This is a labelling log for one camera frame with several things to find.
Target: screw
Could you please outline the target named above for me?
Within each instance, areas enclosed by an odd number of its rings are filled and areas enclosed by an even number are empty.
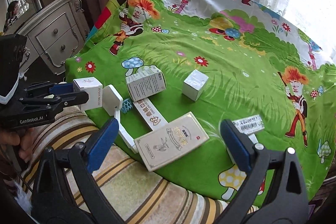
[[[254,147],[257,149],[257,150],[263,150],[265,147],[262,143],[256,143],[254,145]]]
[[[293,147],[289,147],[287,148],[287,152],[293,155],[295,154],[295,149]]]
[[[84,143],[78,142],[78,143],[75,144],[75,147],[79,148],[79,149],[82,149],[84,147]]]

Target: cartoon boy with orange hair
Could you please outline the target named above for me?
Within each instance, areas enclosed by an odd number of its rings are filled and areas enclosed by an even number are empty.
[[[282,80],[286,85],[285,87],[286,96],[288,99],[292,100],[293,106],[296,111],[294,120],[292,122],[292,126],[289,132],[285,134],[285,136],[288,138],[294,138],[296,123],[300,121],[304,146],[307,147],[308,146],[306,136],[307,131],[305,124],[305,119],[307,117],[307,102],[302,95],[302,89],[303,85],[307,85],[309,80],[306,75],[301,74],[297,68],[292,66],[285,68]],[[291,84],[294,95],[290,93],[289,87],[287,86],[288,83]]]
[[[128,18],[128,6],[134,7],[134,12],[131,18]],[[110,48],[110,53],[117,55],[118,50],[124,45],[124,40],[127,37],[134,37],[143,32],[143,22],[150,18],[158,19],[159,12],[154,8],[154,3],[151,0],[128,0],[126,8],[119,13],[119,18],[123,22],[120,24],[120,31],[116,34],[116,40]]]

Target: cartoon bedsheet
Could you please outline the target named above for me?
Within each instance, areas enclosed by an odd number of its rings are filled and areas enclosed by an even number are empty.
[[[210,140],[157,173],[215,199],[231,200],[246,177],[232,164],[219,123],[260,114],[258,140],[269,149],[295,148],[312,198],[335,152],[336,67],[317,44],[252,0],[110,0],[83,50],[66,61],[67,81],[94,76],[125,99],[126,75],[160,68],[167,90],[152,96],[153,104],[167,121],[192,111]],[[197,102],[181,93],[194,69],[209,77]],[[103,109],[87,114],[98,126],[109,118]],[[121,121],[134,138],[150,131],[135,109]],[[116,144],[141,161],[120,137]]]

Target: pink tree trunk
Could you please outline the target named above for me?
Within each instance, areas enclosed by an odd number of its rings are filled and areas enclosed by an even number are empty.
[[[182,12],[182,10],[184,9],[184,7],[185,7],[186,5],[188,5],[189,1],[190,1],[190,0],[182,0],[182,1],[181,1],[181,5],[180,5],[180,7],[179,7],[174,13],[175,13],[175,14],[180,14],[180,13]]]
[[[311,48],[310,44],[308,44],[308,46],[309,46],[309,52],[308,52],[308,54],[309,54],[310,59],[311,59],[312,68],[313,68],[313,70],[317,70],[316,63],[315,63],[315,56],[313,54],[313,49]]]

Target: woman's black hair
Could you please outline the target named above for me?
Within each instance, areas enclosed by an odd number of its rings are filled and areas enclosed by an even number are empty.
[[[14,1],[12,1],[12,2],[8,5],[7,12],[8,12],[8,13],[14,12],[15,5],[18,4],[18,3],[19,3],[18,0],[14,0]]]

